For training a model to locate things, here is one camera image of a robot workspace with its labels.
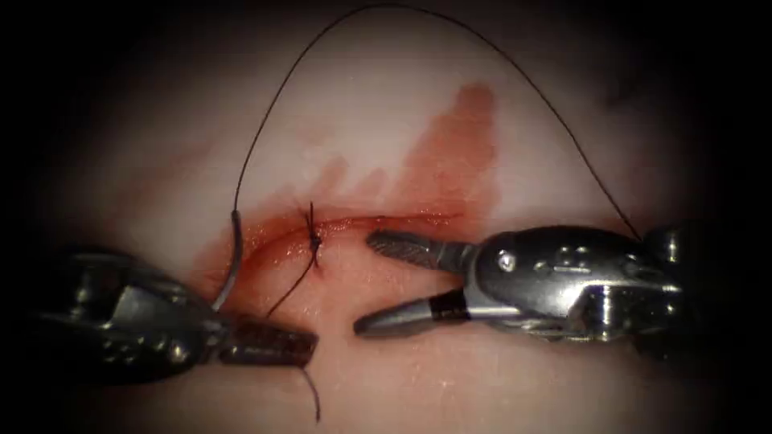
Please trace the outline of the right arm needle driver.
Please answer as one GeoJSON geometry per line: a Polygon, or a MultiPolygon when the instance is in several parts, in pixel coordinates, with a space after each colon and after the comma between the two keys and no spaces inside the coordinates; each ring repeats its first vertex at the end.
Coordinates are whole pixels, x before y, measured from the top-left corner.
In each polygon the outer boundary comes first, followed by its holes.
{"type": "Polygon", "coordinates": [[[547,339],[610,342],[670,328],[684,288],[637,240],[591,227],[497,233],[466,287],[509,308],[493,321],[547,339]]]}

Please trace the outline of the right arm needle driver jaw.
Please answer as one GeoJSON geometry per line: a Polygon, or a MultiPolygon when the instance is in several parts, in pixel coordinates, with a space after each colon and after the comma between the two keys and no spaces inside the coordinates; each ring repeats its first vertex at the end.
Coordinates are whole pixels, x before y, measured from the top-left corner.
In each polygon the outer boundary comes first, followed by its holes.
{"type": "Polygon", "coordinates": [[[443,272],[465,272],[478,250],[476,244],[388,229],[372,231],[366,245],[381,256],[443,272]]]}
{"type": "Polygon", "coordinates": [[[403,338],[469,320],[464,291],[458,288],[366,314],[354,322],[353,332],[361,338],[403,338]]]}

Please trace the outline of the left arm needle driver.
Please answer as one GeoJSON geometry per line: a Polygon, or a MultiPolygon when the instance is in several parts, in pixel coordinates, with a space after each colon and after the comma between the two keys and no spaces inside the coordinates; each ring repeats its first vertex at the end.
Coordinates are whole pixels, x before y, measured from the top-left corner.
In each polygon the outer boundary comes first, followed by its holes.
{"type": "Polygon", "coordinates": [[[138,258],[96,249],[57,257],[35,306],[35,356],[74,383],[155,383],[206,363],[228,322],[138,258]]]}

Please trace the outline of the left arm needle driver jaw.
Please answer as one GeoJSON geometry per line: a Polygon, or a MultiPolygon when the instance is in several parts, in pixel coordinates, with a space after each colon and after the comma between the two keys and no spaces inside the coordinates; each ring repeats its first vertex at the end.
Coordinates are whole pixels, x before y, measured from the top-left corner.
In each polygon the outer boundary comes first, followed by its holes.
{"type": "Polygon", "coordinates": [[[318,335],[314,332],[248,319],[232,330],[219,350],[219,360],[233,365],[304,368],[317,345],[318,335]]]}

